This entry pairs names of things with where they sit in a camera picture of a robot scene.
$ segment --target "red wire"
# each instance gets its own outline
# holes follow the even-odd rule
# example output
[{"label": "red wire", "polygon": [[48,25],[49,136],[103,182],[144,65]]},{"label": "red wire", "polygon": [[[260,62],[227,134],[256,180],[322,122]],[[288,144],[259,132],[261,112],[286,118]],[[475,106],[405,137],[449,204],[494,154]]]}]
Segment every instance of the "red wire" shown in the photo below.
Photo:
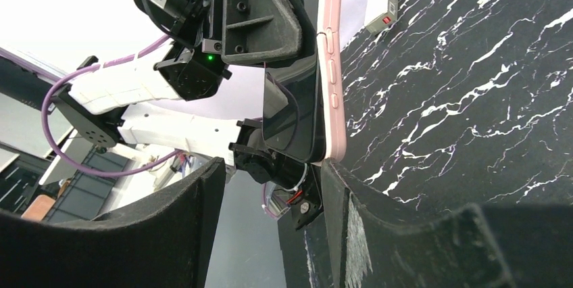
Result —
[{"label": "red wire", "polygon": [[299,192],[297,192],[294,196],[292,196],[292,198],[290,198],[289,200],[287,200],[286,203],[288,203],[288,204],[290,205],[291,202],[293,202],[295,199],[297,199],[298,197],[300,197],[302,193],[303,193],[303,191],[302,191],[302,190],[299,190]]}]

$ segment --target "box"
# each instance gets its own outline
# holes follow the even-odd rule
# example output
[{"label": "box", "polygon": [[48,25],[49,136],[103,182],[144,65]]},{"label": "box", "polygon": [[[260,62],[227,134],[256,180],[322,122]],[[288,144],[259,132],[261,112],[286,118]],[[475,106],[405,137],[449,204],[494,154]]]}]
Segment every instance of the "box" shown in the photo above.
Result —
[{"label": "box", "polygon": [[378,34],[398,20],[398,0],[368,0],[364,26],[372,34]]}]

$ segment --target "marble surface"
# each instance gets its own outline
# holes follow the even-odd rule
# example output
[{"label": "marble surface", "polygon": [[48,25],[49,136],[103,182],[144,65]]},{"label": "marble surface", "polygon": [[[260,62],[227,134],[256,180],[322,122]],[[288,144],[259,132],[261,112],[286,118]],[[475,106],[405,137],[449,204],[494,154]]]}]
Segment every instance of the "marble surface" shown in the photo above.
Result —
[{"label": "marble surface", "polygon": [[400,0],[343,52],[343,165],[440,214],[573,204],[573,0]]}]

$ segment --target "pink smartphone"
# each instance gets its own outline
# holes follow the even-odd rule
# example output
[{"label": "pink smartphone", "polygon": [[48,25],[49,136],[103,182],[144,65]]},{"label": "pink smartphone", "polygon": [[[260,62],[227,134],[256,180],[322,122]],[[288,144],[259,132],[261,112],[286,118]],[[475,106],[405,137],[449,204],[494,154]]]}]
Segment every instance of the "pink smartphone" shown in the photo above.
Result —
[{"label": "pink smartphone", "polygon": [[265,68],[263,138],[305,163],[346,152],[339,24],[341,0],[290,0],[303,29],[296,59]]}]

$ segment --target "pink phone case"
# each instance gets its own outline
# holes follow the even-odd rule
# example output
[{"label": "pink phone case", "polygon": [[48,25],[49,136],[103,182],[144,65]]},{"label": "pink phone case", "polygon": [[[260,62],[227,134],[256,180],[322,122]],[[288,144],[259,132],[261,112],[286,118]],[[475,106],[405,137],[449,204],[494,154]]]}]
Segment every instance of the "pink phone case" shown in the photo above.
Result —
[{"label": "pink phone case", "polygon": [[326,155],[341,161],[346,153],[346,119],[342,89],[340,57],[341,0],[318,0],[317,37],[324,123]]}]

